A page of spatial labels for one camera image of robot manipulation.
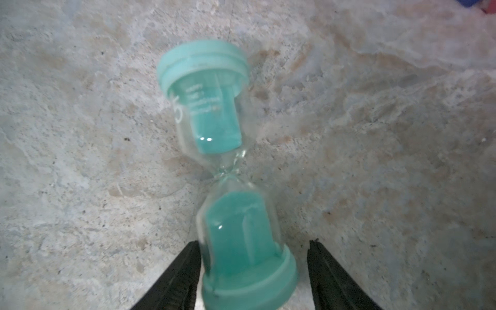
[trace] concrete floor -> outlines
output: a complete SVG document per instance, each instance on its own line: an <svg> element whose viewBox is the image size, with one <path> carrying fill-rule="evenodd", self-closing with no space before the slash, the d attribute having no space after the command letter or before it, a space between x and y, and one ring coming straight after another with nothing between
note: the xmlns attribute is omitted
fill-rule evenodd
<svg viewBox="0 0 496 310"><path fill-rule="evenodd" d="M385 310L496 309L496 16L455 0L0 1L0 309L128 309L212 179L155 65L247 51L270 188L313 309L319 238Z"/></svg>

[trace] blue object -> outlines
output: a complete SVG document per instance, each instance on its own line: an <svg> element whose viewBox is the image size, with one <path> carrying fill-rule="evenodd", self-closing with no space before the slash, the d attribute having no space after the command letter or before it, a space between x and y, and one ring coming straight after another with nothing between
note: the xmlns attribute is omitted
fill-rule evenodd
<svg viewBox="0 0 496 310"><path fill-rule="evenodd" d="M248 85L248 60L224 41L194 41L173 48L157 66L162 91L189 117L201 154L221 154L242 144L235 98Z"/></svg>
<svg viewBox="0 0 496 310"><path fill-rule="evenodd" d="M479 1L480 0L458 0L458 2L460 2L460 4L464 7L471 7Z"/></svg>

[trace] upper glass bulb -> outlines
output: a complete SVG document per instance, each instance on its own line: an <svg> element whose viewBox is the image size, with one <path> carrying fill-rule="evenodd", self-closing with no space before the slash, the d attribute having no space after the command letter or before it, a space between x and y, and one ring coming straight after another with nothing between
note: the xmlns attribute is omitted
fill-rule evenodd
<svg viewBox="0 0 496 310"><path fill-rule="evenodd" d="M256 138L248 72L244 53L224 41L180 45L157 67L182 151L214 175L230 172Z"/></svg>

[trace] teal sand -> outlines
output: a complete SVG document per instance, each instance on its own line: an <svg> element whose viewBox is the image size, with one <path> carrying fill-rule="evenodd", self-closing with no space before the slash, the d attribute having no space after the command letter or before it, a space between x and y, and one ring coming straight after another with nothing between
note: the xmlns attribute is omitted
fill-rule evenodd
<svg viewBox="0 0 496 310"><path fill-rule="evenodd" d="M221 154L241 146L242 137L234 98L241 91L236 74L204 70L185 76L170 90L190 117L191 132L201 154Z"/></svg>
<svg viewBox="0 0 496 310"><path fill-rule="evenodd" d="M275 310L293 293L298 280L289 249L274 242L263 197L233 191L218 199L205 221L213 257L203 277L208 310Z"/></svg>

